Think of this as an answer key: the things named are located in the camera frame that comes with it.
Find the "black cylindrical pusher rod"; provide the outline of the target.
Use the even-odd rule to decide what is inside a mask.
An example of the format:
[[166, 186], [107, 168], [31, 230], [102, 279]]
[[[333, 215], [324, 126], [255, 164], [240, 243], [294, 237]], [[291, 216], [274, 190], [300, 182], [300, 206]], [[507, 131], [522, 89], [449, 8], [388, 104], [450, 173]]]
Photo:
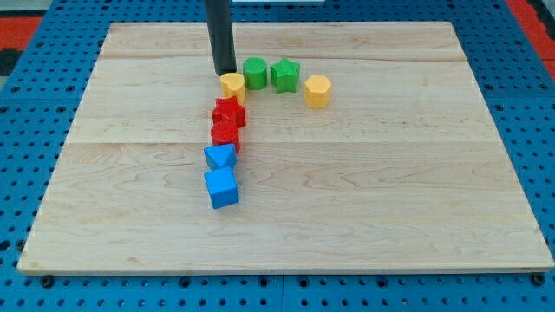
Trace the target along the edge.
[[237, 62], [228, 0], [205, 0], [206, 23], [217, 75], [235, 73]]

